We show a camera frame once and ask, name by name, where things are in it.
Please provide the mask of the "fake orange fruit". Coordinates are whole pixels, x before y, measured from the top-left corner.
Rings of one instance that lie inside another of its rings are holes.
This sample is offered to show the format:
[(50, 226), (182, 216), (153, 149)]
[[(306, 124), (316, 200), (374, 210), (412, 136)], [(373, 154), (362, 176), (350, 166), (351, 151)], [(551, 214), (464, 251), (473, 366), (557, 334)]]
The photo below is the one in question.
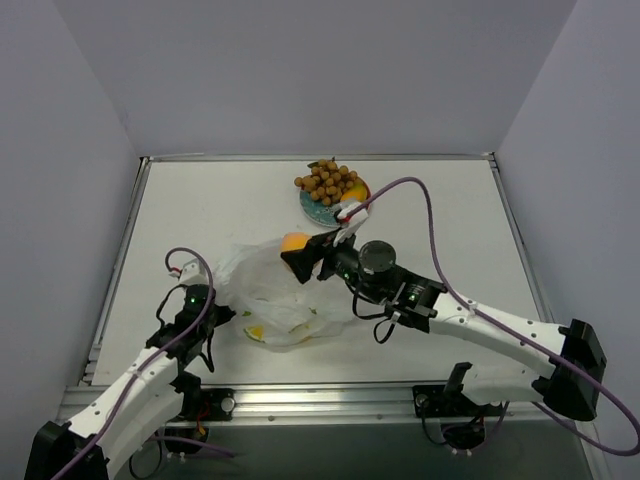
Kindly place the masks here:
[(311, 236), (302, 232), (292, 232), (286, 234), (281, 242), (280, 254), (282, 252), (302, 252), (306, 241)]

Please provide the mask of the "white printed plastic bag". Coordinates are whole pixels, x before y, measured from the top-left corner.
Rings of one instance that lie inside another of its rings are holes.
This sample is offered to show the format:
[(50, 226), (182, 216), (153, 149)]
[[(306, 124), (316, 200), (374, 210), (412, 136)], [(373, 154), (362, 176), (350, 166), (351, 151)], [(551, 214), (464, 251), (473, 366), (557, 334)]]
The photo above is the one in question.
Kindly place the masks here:
[(270, 349), (292, 349), (340, 335), (353, 320), (342, 283), (301, 284), (280, 257), (281, 241), (234, 245), (212, 268), (216, 301), (236, 312), (237, 335)]

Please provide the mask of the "fake longan fruit bunch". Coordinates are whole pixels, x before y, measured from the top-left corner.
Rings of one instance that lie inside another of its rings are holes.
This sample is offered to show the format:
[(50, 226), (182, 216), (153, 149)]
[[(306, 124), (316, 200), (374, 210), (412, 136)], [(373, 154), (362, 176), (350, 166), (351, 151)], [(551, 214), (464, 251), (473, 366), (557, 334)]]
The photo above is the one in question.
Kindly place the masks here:
[(364, 181), (355, 170), (339, 164), (334, 157), (313, 162), (308, 169), (305, 176), (294, 179), (294, 185), (300, 191), (309, 192), (313, 200), (321, 200), (325, 205), (337, 203), (357, 180)]

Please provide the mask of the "fake yellow green mango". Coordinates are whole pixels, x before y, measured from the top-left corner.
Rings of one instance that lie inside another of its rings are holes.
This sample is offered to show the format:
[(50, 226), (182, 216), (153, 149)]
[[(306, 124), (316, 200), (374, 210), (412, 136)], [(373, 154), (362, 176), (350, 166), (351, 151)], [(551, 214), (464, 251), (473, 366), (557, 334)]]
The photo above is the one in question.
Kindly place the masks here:
[(367, 185), (364, 183), (357, 183), (357, 184), (354, 184), (349, 190), (344, 192), (341, 200), (342, 201), (354, 200), (362, 203), (366, 201), (369, 198), (369, 196), (370, 196), (370, 191)]

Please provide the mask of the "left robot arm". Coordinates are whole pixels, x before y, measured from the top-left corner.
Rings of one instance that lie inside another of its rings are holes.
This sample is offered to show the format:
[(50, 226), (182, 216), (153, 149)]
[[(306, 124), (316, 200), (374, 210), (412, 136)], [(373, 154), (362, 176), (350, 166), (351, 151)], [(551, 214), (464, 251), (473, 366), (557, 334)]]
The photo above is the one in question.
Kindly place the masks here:
[(185, 289), (175, 319), (146, 342), (127, 370), (98, 398), (62, 424), (36, 433), (27, 479), (113, 479), (167, 422), (195, 421), (208, 403), (201, 379), (188, 372), (214, 329), (233, 316), (207, 285)]

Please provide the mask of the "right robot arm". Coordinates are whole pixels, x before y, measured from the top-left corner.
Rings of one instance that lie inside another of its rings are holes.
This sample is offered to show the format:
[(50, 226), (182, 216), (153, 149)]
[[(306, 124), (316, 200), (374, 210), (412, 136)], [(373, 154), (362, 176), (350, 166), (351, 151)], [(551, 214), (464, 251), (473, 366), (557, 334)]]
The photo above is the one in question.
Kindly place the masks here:
[(488, 369), (457, 363), (443, 390), (450, 409), (541, 402), (571, 420), (595, 419), (606, 356), (590, 324), (545, 323), (490, 308), (397, 265), (394, 248), (384, 241), (355, 248), (353, 240), (336, 242), (337, 235), (288, 234), (280, 257), (302, 284), (341, 279), (355, 302), (381, 306), (377, 319), (392, 327), (451, 336), (516, 362), (514, 368)]

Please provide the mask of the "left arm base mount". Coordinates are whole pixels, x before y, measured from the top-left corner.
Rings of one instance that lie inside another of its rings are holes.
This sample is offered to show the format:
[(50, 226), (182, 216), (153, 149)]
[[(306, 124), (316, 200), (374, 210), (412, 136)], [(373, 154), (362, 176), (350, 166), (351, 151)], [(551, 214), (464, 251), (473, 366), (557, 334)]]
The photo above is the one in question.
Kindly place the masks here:
[(184, 440), (205, 443), (209, 438), (209, 424), (231, 421), (235, 404), (235, 391), (231, 388), (205, 388), (193, 398), (188, 397), (186, 410), (175, 421), (194, 423), (194, 426), (165, 428), (163, 435), (168, 440), (162, 440), (164, 447), (175, 454), (192, 455), (200, 452), (203, 446), (185, 443)]

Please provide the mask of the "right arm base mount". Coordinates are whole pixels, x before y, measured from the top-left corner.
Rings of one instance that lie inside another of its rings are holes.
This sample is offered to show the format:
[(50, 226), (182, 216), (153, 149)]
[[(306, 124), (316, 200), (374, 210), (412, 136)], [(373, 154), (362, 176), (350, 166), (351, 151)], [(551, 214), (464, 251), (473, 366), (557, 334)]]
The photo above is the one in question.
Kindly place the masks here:
[(412, 387), (415, 416), (427, 441), (453, 455), (471, 456), (486, 445), (506, 417), (508, 403), (476, 405), (443, 384)]

